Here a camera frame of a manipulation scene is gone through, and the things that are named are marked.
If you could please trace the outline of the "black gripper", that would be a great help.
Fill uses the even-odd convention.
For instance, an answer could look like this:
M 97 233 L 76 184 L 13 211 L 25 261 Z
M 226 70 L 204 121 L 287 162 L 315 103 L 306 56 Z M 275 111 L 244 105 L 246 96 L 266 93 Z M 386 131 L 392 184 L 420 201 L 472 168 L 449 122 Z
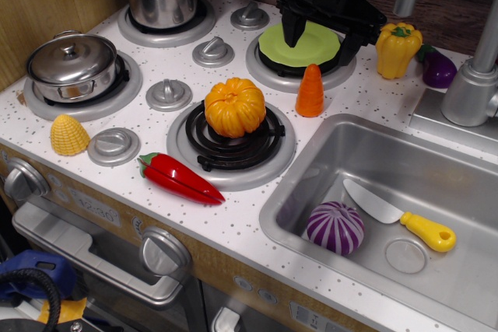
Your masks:
M 284 41 L 295 47 L 306 21 L 347 33 L 338 52 L 338 66 L 347 66 L 372 34 L 387 22 L 386 16 L 367 0 L 277 0 L 282 14 Z

